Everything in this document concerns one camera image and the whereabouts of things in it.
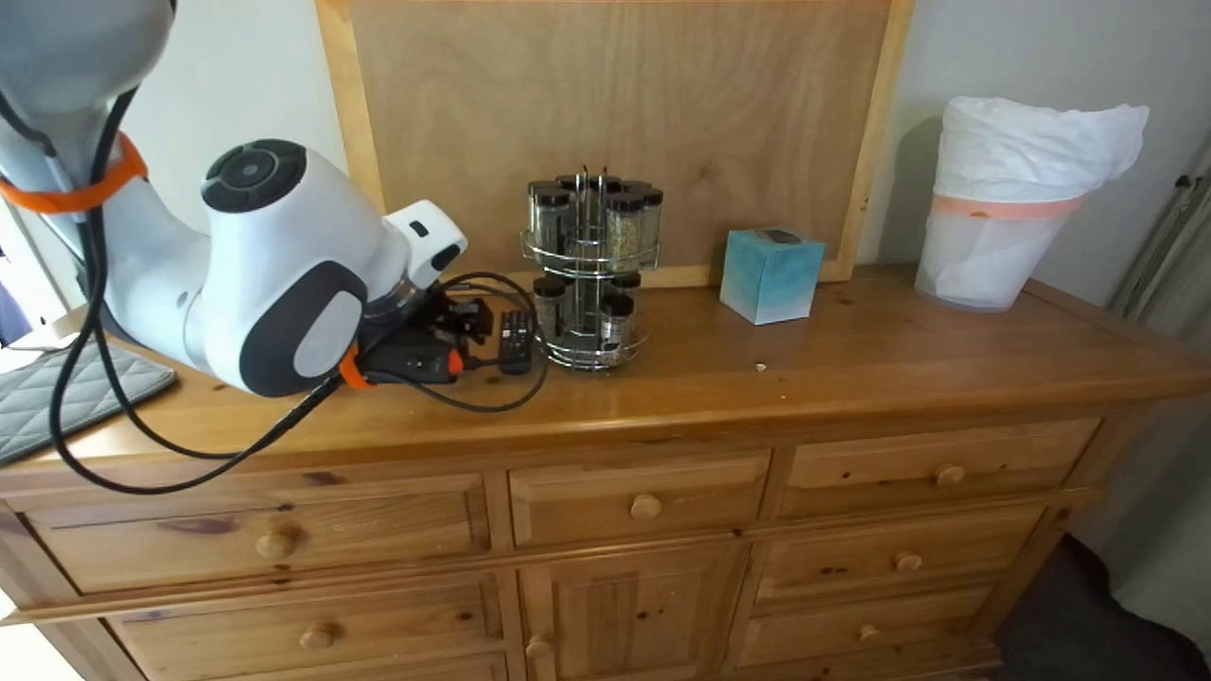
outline white wall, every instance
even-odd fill
[[[1038,107],[1149,107],[1136,169],[1066,224],[1041,280],[1104,303],[1211,132],[1208,0],[921,0],[888,117],[883,199],[861,258],[914,261],[937,112],[952,96]]]
[[[949,96],[1153,110],[1136,169],[1071,221],[1041,277],[1100,303],[1211,128],[1211,0],[921,0],[861,261],[914,261]],[[187,0],[130,132],[187,224],[207,163],[291,136],[344,163],[315,0]]]

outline drawer knob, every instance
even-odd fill
[[[527,638],[527,658],[549,658],[554,654],[554,638],[549,634],[528,634]]]
[[[300,651],[328,651],[339,638],[339,628],[333,620],[311,623],[300,634]]]
[[[897,570],[921,570],[923,557],[921,553],[897,553]]]
[[[301,543],[300,524],[276,524],[256,536],[256,557],[262,559],[288,559]]]
[[[861,642],[872,642],[872,638],[877,638],[877,634],[883,634],[883,628],[875,628],[875,623],[861,623],[861,628],[859,628],[859,638],[861,638]]]
[[[666,511],[666,503],[658,494],[636,494],[632,498],[632,519],[658,519]]]
[[[967,469],[966,469],[966,464],[942,464],[942,469],[936,469],[936,483],[937,483],[937,489],[966,483],[966,479],[967,479]]]

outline tissue box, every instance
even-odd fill
[[[718,299],[752,325],[807,319],[824,242],[790,229],[728,229]]]

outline white plastic bag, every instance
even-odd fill
[[[923,296],[1007,310],[1085,194],[1144,147],[1147,107],[1046,110],[952,98],[942,112]]]

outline white robot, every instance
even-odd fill
[[[0,181],[14,199],[91,190],[111,107],[160,62],[175,0],[0,0]],[[144,176],[101,209],[107,310],[134,342],[238,391],[323,383],[367,305],[422,290],[467,233],[419,199],[373,217],[315,151],[256,140],[206,176],[207,229],[177,224]],[[44,224],[82,258],[87,209]]]

